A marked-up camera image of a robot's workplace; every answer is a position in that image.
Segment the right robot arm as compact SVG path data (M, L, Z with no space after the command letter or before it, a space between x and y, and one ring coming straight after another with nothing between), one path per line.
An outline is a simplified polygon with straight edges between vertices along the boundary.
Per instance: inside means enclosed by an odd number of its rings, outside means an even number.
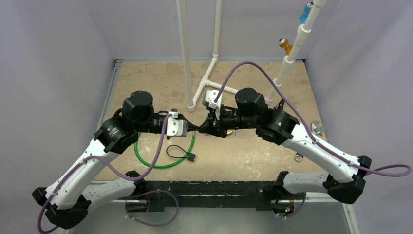
M282 108L269 108L263 94L253 88L243 88L235 95L237 108L216 101L217 90L208 90L203 105L209 110L199 132L225 138L228 130L255 129L261 139L283 146L320 166L317 173L281 172L274 184L274 194L286 198L290 194L325 193L345 204L354 204L363 193L366 171L372 160L367 156L352 156L308 133L297 118Z

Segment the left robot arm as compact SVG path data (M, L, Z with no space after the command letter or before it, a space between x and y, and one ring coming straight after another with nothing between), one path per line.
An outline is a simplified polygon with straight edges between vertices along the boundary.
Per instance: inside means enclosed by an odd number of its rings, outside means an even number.
M32 196L41 206L39 217L46 217L55 228L70 229L97 207L119 198L140 199L146 192L145 177L136 171L115 170L118 180L98 187L91 181L111 162L138 141L139 133L159 134L162 139L185 137L198 126L176 110L155 112L153 97L135 91L114 115L95 132L79 159L55 183L36 188Z

